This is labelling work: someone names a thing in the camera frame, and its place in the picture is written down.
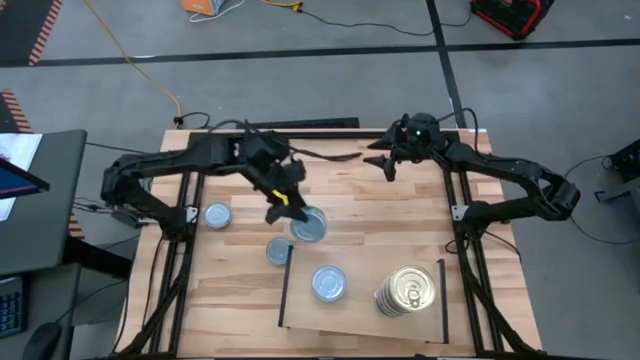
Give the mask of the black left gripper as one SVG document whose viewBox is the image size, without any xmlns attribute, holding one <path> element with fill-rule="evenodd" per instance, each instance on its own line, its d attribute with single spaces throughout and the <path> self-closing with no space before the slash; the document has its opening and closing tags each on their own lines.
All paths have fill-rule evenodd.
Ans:
<svg viewBox="0 0 640 360">
<path fill-rule="evenodd" d="M 306 178 L 303 162 L 293 159 L 286 164 L 274 163 L 269 170 L 268 177 L 272 183 L 271 193 L 273 190 L 277 190 L 286 194 L 289 203 L 286 206 L 283 204 L 271 205 L 266 212 L 265 221 L 268 224 L 273 224 L 284 214 L 286 218 L 291 220 L 307 222 L 306 202 L 299 190 L 299 183 Z"/>
</svg>

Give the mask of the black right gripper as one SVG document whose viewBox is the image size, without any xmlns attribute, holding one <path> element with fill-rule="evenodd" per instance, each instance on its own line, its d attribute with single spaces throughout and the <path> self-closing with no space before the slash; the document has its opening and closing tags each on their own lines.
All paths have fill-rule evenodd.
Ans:
<svg viewBox="0 0 640 360">
<path fill-rule="evenodd" d="M 443 135 L 439 122 L 433 115 L 416 113 L 404 114 L 392 125 L 392 136 L 383 136 L 370 143 L 371 150 L 391 150 L 391 156 L 397 161 L 420 162 L 432 158 L 432 154 L 443 148 Z M 364 163 L 381 169 L 388 182 L 396 177 L 395 160 L 384 155 L 366 157 Z"/>
</svg>

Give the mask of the gold lid blue label can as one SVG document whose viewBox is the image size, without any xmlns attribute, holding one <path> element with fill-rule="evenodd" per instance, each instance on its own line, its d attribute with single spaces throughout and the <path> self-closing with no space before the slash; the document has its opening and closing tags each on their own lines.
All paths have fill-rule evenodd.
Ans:
<svg viewBox="0 0 640 360">
<path fill-rule="evenodd" d="M 408 265 L 386 277 L 374 292 L 376 308 L 385 316 L 400 317 L 431 306 L 435 281 L 423 267 Z"/>
</svg>

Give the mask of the light wooden shelf black legs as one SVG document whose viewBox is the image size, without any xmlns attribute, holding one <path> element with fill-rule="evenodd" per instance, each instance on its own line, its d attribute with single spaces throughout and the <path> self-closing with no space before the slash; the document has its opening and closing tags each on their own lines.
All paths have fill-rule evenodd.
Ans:
<svg viewBox="0 0 640 360">
<path fill-rule="evenodd" d="M 314 296 L 312 278 L 324 265 L 346 276 L 344 295 L 334 302 Z M 382 314 L 374 304 L 374 292 L 393 271 L 416 265 L 435 283 L 434 302 L 424 310 L 400 317 Z M 446 286 L 441 283 L 444 263 L 419 260 L 409 250 L 356 246 L 299 246 L 290 249 L 279 325 L 284 328 L 319 330 L 361 336 L 377 336 L 444 344 L 448 341 Z"/>
</svg>

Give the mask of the black flat bar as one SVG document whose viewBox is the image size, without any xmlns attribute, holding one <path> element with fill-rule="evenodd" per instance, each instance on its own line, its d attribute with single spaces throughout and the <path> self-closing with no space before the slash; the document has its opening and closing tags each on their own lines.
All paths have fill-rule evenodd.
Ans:
<svg viewBox="0 0 640 360">
<path fill-rule="evenodd" d="M 332 128 L 359 128 L 358 117 L 346 118 L 326 118 L 326 119 L 306 119 L 288 120 L 263 123 L 249 123 L 249 126 L 256 129 L 332 129 Z"/>
</svg>

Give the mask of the red and black equipment box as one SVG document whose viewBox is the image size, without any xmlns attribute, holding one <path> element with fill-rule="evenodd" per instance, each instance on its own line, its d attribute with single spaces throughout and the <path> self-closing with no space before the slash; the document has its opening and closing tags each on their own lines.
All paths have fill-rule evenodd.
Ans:
<svg viewBox="0 0 640 360">
<path fill-rule="evenodd" d="M 471 0 L 473 14 L 514 41 L 527 38 L 547 15 L 555 0 Z"/>
</svg>

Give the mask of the orange box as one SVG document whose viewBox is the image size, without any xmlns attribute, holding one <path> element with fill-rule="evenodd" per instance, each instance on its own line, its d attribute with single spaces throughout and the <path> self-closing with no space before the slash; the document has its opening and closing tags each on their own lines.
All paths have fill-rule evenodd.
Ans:
<svg viewBox="0 0 640 360">
<path fill-rule="evenodd" d="M 215 16 L 226 0 L 180 0 L 182 7 L 192 13 Z"/>
</svg>

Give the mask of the grey desk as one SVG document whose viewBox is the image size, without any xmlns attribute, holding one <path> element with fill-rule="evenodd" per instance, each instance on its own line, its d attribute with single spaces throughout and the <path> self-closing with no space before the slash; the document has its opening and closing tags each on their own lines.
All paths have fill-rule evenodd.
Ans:
<svg viewBox="0 0 640 360">
<path fill-rule="evenodd" d="M 84 130 L 42 137 L 29 172 L 50 190 L 18 198 L 0 222 L 0 276 L 62 263 L 86 137 Z"/>
</svg>

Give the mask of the monitor with blue screen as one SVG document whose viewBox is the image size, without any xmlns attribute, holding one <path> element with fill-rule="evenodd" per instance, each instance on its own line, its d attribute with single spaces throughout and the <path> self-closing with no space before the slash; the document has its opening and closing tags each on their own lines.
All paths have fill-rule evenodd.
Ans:
<svg viewBox="0 0 640 360">
<path fill-rule="evenodd" d="M 47 192 L 50 184 L 0 157 L 0 200 Z"/>
</svg>

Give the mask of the white paper sheet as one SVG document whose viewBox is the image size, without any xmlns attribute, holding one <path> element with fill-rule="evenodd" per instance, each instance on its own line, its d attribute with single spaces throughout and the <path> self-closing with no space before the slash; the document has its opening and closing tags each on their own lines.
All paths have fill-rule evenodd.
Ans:
<svg viewBox="0 0 640 360">
<path fill-rule="evenodd" d="M 37 152 L 41 134 L 0 134 L 0 157 L 27 171 Z M 0 200 L 0 222 L 9 218 L 17 197 Z"/>
</svg>

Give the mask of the black computer mouse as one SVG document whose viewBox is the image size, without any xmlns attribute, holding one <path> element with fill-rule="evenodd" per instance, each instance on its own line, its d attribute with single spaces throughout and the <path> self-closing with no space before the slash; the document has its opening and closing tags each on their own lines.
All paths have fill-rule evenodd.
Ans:
<svg viewBox="0 0 640 360">
<path fill-rule="evenodd" d="M 61 332 L 61 325 L 57 322 L 40 325 L 27 341 L 21 360 L 51 360 Z"/>
</svg>

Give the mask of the black mat orange striped edge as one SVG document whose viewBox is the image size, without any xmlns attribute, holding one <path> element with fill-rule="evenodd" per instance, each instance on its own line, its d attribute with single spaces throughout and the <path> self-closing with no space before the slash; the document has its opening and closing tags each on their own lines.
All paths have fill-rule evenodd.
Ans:
<svg viewBox="0 0 640 360">
<path fill-rule="evenodd" d="M 17 98 L 11 90 L 0 91 L 0 133 L 32 133 Z"/>
<path fill-rule="evenodd" d="M 34 66 L 64 0 L 0 0 L 0 67 Z"/>
</svg>

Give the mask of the black keyboard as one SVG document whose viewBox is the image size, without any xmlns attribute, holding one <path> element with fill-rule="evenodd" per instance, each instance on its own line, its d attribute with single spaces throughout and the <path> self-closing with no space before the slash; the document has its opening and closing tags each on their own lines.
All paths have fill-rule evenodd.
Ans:
<svg viewBox="0 0 640 360">
<path fill-rule="evenodd" d="M 14 336 L 26 328 L 25 286 L 20 276 L 0 279 L 0 338 Z"/>
</svg>

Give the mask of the black aluminium table frame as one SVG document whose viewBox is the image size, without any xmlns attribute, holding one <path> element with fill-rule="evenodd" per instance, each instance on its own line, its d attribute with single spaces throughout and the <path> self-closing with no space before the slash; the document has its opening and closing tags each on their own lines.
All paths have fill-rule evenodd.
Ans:
<svg viewBox="0 0 640 360">
<path fill-rule="evenodd" d="M 473 356 L 506 349 L 480 303 L 464 292 L 453 253 L 451 207 L 471 200 L 499 202 L 500 183 L 471 173 L 446 175 L 431 161 L 403 163 L 394 182 L 363 162 L 378 129 L 293 129 L 307 171 L 300 190 L 326 215 L 328 232 L 315 244 L 409 250 L 419 260 L 444 263 L 442 305 L 448 320 L 444 344 L 284 328 L 279 325 L 286 267 L 271 264 L 268 242 L 289 233 L 287 220 L 267 224 L 262 194 L 238 175 L 202 179 L 172 175 L 154 180 L 152 192 L 171 204 L 227 203 L 231 224 L 220 231 L 200 225 L 190 244 L 169 243 L 157 226 L 142 231 L 130 278 L 120 346 L 129 346 L 184 260 L 191 263 L 185 289 L 151 334 L 144 351 L 178 357 L 386 357 Z"/>
</svg>

